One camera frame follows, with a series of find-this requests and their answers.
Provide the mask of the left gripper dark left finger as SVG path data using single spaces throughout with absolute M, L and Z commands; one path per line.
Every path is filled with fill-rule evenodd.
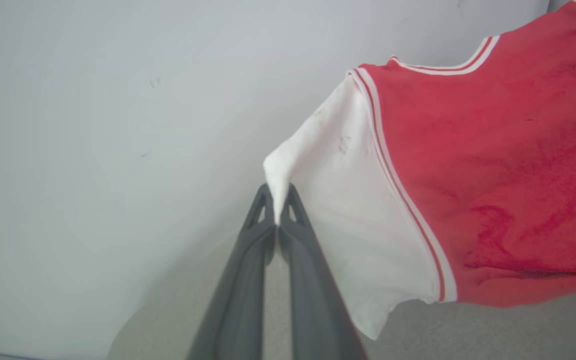
M 203 316 L 189 360 L 260 360 L 263 357 L 265 271 L 274 257 L 274 200 L 258 188 Z

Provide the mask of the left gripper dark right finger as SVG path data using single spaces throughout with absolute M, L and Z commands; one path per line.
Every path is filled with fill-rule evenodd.
M 361 338 L 294 184 L 279 220 L 278 241 L 290 276 L 292 357 L 365 360 Z

